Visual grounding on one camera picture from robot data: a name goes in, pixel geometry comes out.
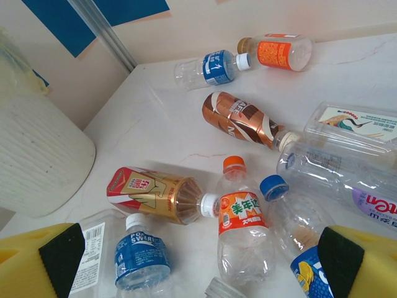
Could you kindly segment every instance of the brown label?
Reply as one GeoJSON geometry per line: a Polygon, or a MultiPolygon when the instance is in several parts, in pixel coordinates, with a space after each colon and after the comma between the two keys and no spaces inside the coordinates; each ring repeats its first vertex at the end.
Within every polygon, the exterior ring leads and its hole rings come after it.
{"type": "Polygon", "coordinates": [[[282,129],[257,107],[226,92],[210,94],[203,105],[204,119],[216,128],[240,140],[272,148],[276,133],[282,129]]]}
{"type": "Polygon", "coordinates": [[[176,195],[186,179],[147,169],[120,168],[107,187],[107,196],[110,203],[126,212],[137,209],[180,224],[176,195]]]}

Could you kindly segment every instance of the orange bottle cap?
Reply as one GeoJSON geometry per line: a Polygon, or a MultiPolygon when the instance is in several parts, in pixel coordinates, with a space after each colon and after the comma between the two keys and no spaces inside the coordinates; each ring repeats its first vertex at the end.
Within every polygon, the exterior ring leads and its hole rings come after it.
{"type": "Polygon", "coordinates": [[[244,160],[240,156],[229,156],[223,161],[223,172],[231,169],[244,169],[246,168],[246,164],[244,160]]]}

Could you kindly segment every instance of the white label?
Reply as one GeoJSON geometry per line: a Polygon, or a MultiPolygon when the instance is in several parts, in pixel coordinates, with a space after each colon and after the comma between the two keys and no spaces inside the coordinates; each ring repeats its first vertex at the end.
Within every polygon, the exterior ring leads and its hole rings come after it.
{"type": "Polygon", "coordinates": [[[81,258],[79,269],[70,290],[70,294],[77,293],[89,287],[95,286],[99,278],[100,257],[104,242],[105,223],[83,231],[86,239],[86,249],[81,258]]]}
{"type": "Polygon", "coordinates": [[[395,117],[327,107],[318,121],[385,142],[397,138],[395,117]]]}

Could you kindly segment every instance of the bottle label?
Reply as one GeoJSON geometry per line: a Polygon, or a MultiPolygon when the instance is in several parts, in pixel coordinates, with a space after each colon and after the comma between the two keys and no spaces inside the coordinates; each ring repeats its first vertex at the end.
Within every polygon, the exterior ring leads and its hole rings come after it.
{"type": "Polygon", "coordinates": [[[115,282],[144,267],[169,267],[166,246],[160,238],[144,232],[132,233],[119,241],[114,256],[115,282]]]}
{"type": "Polygon", "coordinates": [[[225,50],[208,54],[204,57],[203,73],[205,81],[210,85],[220,85],[230,83],[225,68],[224,55],[225,50]]]}
{"type": "Polygon", "coordinates": [[[291,270],[309,298],[334,297],[318,259],[317,246],[306,250],[291,263],[291,270]]]}
{"type": "Polygon", "coordinates": [[[204,119],[234,138],[272,148],[274,136],[283,129],[256,106],[226,92],[214,92],[203,105],[204,119]]]}
{"type": "Polygon", "coordinates": [[[187,178],[180,176],[124,167],[116,171],[106,191],[109,202],[122,211],[131,213],[131,209],[136,209],[181,224],[175,203],[177,193],[186,181],[187,178]]]}
{"type": "Polygon", "coordinates": [[[327,107],[318,122],[388,142],[397,138],[397,118],[327,107]]]}
{"type": "Polygon", "coordinates": [[[258,225],[266,227],[258,197],[253,192],[234,192],[221,198],[219,235],[234,228],[258,225]]]}
{"type": "Polygon", "coordinates": [[[285,38],[295,38],[298,37],[299,34],[266,34],[266,37],[285,37],[285,38]]]}
{"type": "Polygon", "coordinates": [[[291,43],[289,42],[260,42],[257,49],[257,57],[260,64],[271,67],[290,70],[288,56],[291,43]]]}
{"type": "Polygon", "coordinates": [[[395,202],[376,197],[366,191],[353,187],[354,204],[367,216],[397,230],[397,206],[395,202]]]}
{"type": "Polygon", "coordinates": [[[83,231],[86,248],[83,256],[81,257],[79,269],[77,270],[76,277],[74,278],[70,294],[88,289],[98,283],[104,233],[104,222],[83,231]]]}

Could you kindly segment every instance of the barcode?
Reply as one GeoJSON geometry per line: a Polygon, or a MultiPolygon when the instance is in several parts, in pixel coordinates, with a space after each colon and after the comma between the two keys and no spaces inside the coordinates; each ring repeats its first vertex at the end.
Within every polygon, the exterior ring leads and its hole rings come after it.
{"type": "Polygon", "coordinates": [[[224,216],[223,216],[223,223],[224,224],[227,224],[229,222],[229,214],[225,214],[224,216]]]}
{"type": "Polygon", "coordinates": [[[88,230],[86,232],[86,240],[90,240],[91,238],[95,238],[102,234],[102,226],[95,228],[94,230],[88,230]]]}

